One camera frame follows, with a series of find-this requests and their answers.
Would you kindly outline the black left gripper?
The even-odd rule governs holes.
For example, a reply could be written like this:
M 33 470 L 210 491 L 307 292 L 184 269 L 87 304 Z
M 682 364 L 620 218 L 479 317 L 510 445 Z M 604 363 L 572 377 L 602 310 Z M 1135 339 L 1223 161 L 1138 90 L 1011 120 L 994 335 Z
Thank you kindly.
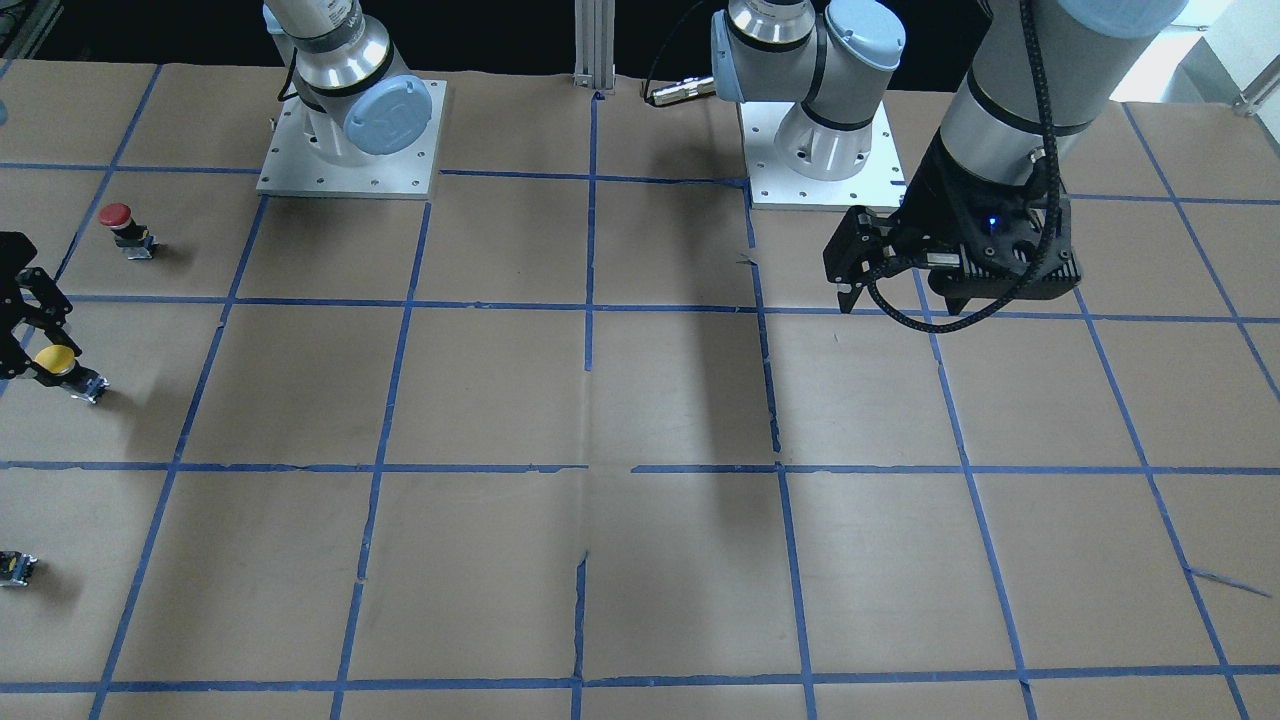
M 963 168 L 936 136 L 897 211 L 855 205 L 826 245 L 838 310 L 850 314 L 872 281 L 910 268 L 929 272 L 952 315 L 973 299 L 1005 296 L 1034 260 L 1048 213 L 1047 161 L 1025 155 L 1021 164 L 1029 181 L 993 183 Z

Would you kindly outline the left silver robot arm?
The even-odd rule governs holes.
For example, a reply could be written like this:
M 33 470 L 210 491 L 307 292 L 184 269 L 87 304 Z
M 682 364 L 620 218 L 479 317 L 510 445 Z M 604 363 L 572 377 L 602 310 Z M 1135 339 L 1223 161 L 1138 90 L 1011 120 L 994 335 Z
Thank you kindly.
M 1184 6 L 982 3 L 986 32 L 900 206 L 851 206 L 823 250 L 840 311 L 868 293 L 897 323 L 945 334 L 1075 290 L 1062 160 Z M 906 45 L 878 1 L 731 1 L 710 20 L 717 94 L 785 102 L 774 150 L 815 181 L 863 168 Z

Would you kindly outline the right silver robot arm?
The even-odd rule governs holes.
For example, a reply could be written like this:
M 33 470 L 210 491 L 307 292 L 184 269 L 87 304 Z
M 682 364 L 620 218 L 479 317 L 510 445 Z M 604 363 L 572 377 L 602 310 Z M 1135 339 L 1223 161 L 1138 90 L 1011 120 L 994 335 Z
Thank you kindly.
M 415 76 L 385 26 L 357 1 L 266 1 L 262 17 L 288 76 L 257 192 L 428 199 L 445 85 Z M 3 234 L 3 378 L 95 402 L 108 380 L 81 365 L 65 329 L 70 300 L 36 254 L 26 234 Z

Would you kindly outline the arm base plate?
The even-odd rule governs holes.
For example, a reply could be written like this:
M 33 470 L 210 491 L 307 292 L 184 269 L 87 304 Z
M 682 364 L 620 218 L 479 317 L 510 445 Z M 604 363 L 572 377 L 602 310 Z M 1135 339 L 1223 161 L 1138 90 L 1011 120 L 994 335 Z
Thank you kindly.
M 755 208 L 900 208 L 908 181 L 884 105 L 855 131 L 818 126 L 796 102 L 744 102 L 739 110 Z
M 358 150 L 328 115 L 301 99 L 283 104 L 256 190 L 275 197 L 429 200 L 436 170 L 444 79 L 426 79 L 431 119 L 410 146 L 388 155 Z

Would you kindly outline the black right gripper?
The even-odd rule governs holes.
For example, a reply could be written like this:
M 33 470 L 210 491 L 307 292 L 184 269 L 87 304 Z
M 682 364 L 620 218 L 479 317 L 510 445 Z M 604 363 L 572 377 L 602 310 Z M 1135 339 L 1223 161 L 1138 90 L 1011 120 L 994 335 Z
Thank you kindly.
M 26 324 L 42 331 L 55 345 L 76 351 L 76 342 L 65 332 L 70 301 L 45 269 L 33 265 L 36 255 L 26 234 L 1 233 L 1 374 L 5 380 L 29 378 L 42 386 L 59 386 L 59 375 L 38 365 L 14 336 L 15 328 Z

